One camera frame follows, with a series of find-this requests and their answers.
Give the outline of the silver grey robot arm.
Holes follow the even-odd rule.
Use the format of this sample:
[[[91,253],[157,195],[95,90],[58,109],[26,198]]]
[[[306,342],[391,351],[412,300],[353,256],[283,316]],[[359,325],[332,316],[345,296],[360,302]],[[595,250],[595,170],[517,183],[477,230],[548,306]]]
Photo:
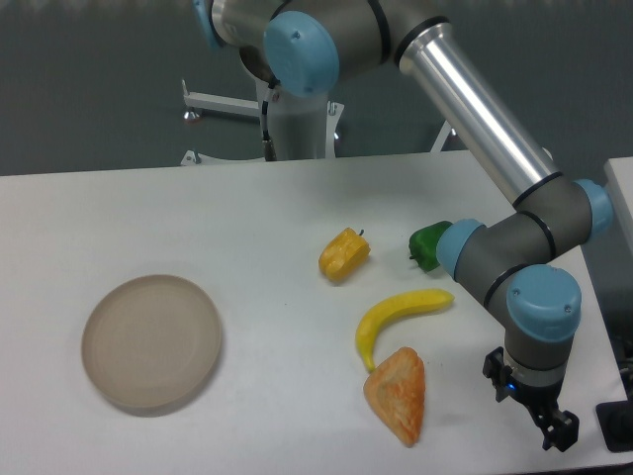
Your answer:
[[[504,327],[504,344],[486,357],[484,374],[498,400],[527,409],[545,448],[571,447],[580,422],[558,397],[582,292],[552,261],[610,226],[606,191],[563,175],[430,1],[197,1],[194,11],[209,46],[253,50],[299,98],[388,61],[420,85],[514,210],[492,227],[458,221],[436,248],[444,270]]]

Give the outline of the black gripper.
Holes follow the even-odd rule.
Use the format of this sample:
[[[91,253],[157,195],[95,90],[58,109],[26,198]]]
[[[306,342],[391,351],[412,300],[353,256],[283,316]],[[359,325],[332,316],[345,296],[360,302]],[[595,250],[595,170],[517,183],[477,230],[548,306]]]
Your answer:
[[[558,406],[564,381],[564,365],[536,370],[515,361],[498,347],[485,357],[483,374],[490,379],[496,400],[510,397],[524,406],[543,434],[542,448],[566,451],[579,437],[580,419]]]

